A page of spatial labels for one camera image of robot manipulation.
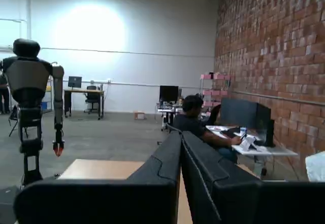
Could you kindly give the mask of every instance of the concrete floor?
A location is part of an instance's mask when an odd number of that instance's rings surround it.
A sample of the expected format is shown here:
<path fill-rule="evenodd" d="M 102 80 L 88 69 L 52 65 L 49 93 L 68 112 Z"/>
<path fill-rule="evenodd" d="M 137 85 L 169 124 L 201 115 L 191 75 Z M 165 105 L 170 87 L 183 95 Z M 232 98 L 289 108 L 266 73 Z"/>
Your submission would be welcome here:
<path fill-rule="evenodd" d="M 167 132 L 161 132 L 161 120 L 152 115 L 147 120 L 133 119 L 131 113 L 106 113 L 98 121 L 96 114 L 87 115 L 73 112 L 64 119 L 63 130 L 65 149 L 57 158 L 52 149 L 54 140 L 53 113 L 43 116 L 44 148 L 40 153 L 40 169 L 43 177 L 62 173 L 75 159 L 103 159 L 119 161 L 145 161 L 155 151 L 157 141 L 163 141 Z M 23 156 L 19 153 L 18 132 L 8 137 L 11 127 L 8 115 L 0 115 L 0 188 L 20 183 L 23 174 Z M 35 129 L 28 129 L 33 135 Z M 253 167 L 252 160 L 241 157 L 240 163 Z M 283 166 L 268 164 L 266 179 L 295 179 L 293 172 Z"/>

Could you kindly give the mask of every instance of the man's arm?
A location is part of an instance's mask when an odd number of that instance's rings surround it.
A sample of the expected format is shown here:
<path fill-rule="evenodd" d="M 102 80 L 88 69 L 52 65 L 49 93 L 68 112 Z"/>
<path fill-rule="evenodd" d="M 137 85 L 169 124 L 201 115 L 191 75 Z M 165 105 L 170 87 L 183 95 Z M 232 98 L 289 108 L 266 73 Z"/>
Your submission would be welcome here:
<path fill-rule="evenodd" d="M 232 139 L 224 139 L 209 131 L 205 131 L 202 134 L 201 139 L 206 143 L 210 143 L 218 147 L 231 147 L 232 145 L 238 145 L 241 143 L 240 137 L 234 137 Z"/>

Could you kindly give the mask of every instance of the white pipe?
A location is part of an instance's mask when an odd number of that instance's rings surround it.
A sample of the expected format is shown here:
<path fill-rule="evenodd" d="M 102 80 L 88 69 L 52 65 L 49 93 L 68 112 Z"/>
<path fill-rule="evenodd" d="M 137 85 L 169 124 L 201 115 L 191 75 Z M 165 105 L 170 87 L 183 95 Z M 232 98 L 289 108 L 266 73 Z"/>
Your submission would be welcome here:
<path fill-rule="evenodd" d="M 180 56 L 180 57 L 194 57 L 194 58 L 214 58 L 214 56 L 181 55 L 181 54 L 159 54 L 159 53 L 145 53 L 145 52 L 131 52 L 131 51 L 70 49 L 70 48 L 50 48 L 50 47 L 42 47 L 41 50 L 71 50 L 71 51 L 90 51 L 90 52 L 137 54 L 137 55 L 157 55 L 157 56 Z"/>
<path fill-rule="evenodd" d="M 82 81 L 83 83 L 91 83 L 91 81 Z M 93 80 L 94 83 L 99 83 L 99 84 L 114 84 L 114 85 L 130 85 L 130 86 L 144 86 L 144 87 L 160 87 L 158 84 L 144 84 L 144 83 L 122 83 L 122 82 L 104 82 L 104 81 L 95 81 Z M 193 88 L 193 89 L 199 89 L 199 87 L 192 87 L 192 86 L 178 86 L 180 88 Z"/>
<path fill-rule="evenodd" d="M 31 40 L 31 0 L 26 0 L 27 38 Z"/>

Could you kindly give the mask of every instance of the paper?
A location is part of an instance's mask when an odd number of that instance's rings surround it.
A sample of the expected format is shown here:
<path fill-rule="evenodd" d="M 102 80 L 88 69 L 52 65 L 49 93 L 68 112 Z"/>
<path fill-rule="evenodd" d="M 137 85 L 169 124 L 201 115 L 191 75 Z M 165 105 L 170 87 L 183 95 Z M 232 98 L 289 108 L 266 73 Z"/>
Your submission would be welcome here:
<path fill-rule="evenodd" d="M 325 151 L 306 157 L 309 181 L 325 182 Z"/>
<path fill-rule="evenodd" d="M 253 138 L 246 137 L 243 142 L 240 144 L 240 147 L 242 147 L 243 150 L 249 151 L 249 146 L 254 143 Z"/>

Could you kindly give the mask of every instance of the man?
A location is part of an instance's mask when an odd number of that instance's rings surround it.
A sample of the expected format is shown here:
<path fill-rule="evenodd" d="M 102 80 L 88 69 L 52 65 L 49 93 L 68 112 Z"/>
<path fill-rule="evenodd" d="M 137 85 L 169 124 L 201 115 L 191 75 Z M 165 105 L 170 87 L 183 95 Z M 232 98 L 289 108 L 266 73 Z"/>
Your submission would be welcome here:
<path fill-rule="evenodd" d="M 3 107 L 2 104 L 2 97 L 4 98 L 5 107 Z M 8 91 L 8 83 L 4 74 L 0 75 L 0 99 L 1 99 L 0 114 L 3 114 L 4 112 L 8 114 L 9 113 L 9 91 Z"/>
<path fill-rule="evenodd" d="M 202 104 L 203 100 L 197 95 L 187 96 L 182 106 L 184 114 L 179 114 L 175 117 L 173 127 L 180 131 L 190 131 L 198 138 L 218 150 L 222 156 L 237 163 L 237 155 L 232 151 L 231 146 L 240 144 L 240 137 L 224 139 L 208 130 L 205 130 L 198 120 Z"/>

